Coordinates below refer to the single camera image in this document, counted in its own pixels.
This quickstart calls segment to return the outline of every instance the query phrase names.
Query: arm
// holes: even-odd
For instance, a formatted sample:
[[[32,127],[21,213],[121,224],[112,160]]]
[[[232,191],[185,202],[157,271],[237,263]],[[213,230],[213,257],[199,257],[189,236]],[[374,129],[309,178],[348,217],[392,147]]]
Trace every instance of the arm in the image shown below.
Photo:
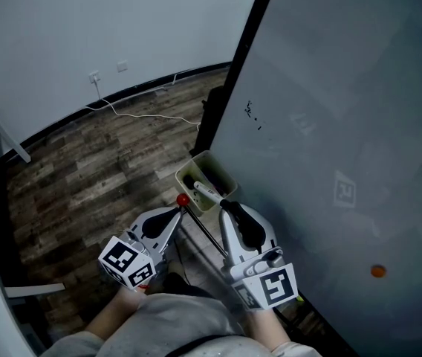
[[[271,352],[290,341],[272,309],[248,312],[247,319],[249,320],[250,337]]]
[[[132,292],[125,287],[120,288],[85,330],[104,341],[107,340],[137,311],[138,305],[144,298],[145,294],[142,292]]]

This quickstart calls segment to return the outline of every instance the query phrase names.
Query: white cable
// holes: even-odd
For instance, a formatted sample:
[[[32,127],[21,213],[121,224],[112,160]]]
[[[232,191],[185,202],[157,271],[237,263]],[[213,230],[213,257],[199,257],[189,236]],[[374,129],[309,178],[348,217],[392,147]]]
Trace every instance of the white cable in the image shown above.
[[[99,100],[103,100],[104,102],[106,102],[114,111],[114,113],[116,114],[116,116],[130,116],[132,118],[165,118],[165,119],[178,119],[178,120],[183,120],[189,124],[192,125],[196,125],[196,129],[199,131],[199,125],[201,124],[201,122],[190,122],[189,120],[186,120],[185,118],[182,118],[180,116],[178,117],[174,117],[174,116],[166,116],[166,115],[132,115],[132,114],[118,114],[117,111],[115,111],[114,106],[112,105],[112,103],[108,102],[107,100],[103,99],[102,96],[100,95],[100,90],[99,90],[99,85],[97,84],[97,77],[94,75],[94,85],[95,88],[97,90],[97,95],[99,96]],[[92,107],[88,107],[85,106],[86,109],[90,109],[92,111],[100,111],[103,110],[104,108],[106,108],[107,106],[104,107],[100,107],[100,109],[93,109]]]

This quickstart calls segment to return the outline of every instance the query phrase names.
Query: orange dot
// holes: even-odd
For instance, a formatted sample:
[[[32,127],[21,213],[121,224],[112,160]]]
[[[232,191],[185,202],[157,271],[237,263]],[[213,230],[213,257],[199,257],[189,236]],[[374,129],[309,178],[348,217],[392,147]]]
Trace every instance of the orange dot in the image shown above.
[[[383,277],[386,275],[386,268],[382,265],[374,265],[371,267],[371,275],[374,277]]]

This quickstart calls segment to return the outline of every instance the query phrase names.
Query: wooden floor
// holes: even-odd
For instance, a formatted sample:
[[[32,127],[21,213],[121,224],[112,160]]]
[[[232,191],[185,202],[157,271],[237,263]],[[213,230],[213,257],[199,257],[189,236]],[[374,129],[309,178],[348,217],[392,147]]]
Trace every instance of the wooden floor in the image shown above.
[[[201,74],[114,107],[119,113],[198,122],[201,101],[226,75],[227,69]],[[174,174],[190,158],[197,134],[196,126],[182,120],[118,117],[106,108],[30,147],[29,164],[8,163],[7,206],[26,283],[66,286],[38,297],[52,341],[84,329],[117,291],[118,283],[100,268],[97,257],[110,237],[140,213],[174,204]],[[210,214],[201,220],[220,241],[216,218]],[[218,273],[221,255],[187,215],[177,245],[191,284],[242,315],[238,298]],[[168,254],[178,259],[174,246]],[[306,303],[292,301],[281,310],[293,322],[296,341],[320,346],[323,355],[325,345],[332,355],[336,350],[351,355]]]

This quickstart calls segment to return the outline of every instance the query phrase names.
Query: plastic bin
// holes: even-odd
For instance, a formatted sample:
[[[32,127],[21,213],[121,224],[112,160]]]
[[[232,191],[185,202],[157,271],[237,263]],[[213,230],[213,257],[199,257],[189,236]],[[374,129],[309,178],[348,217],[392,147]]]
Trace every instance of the plastic bin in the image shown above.
[[[203,151],[196,155],[176,171],[175,177],[178,182],[178,190],[189,196],[189,207],[197,216],[212,210],[216,204],[197,190],[188,189],[183,183],[183,178],[186,175],[190,175],[194,180],[212,188],[223,198],[230,196],[238,188],[234,178],[224,170],[210,151]]]

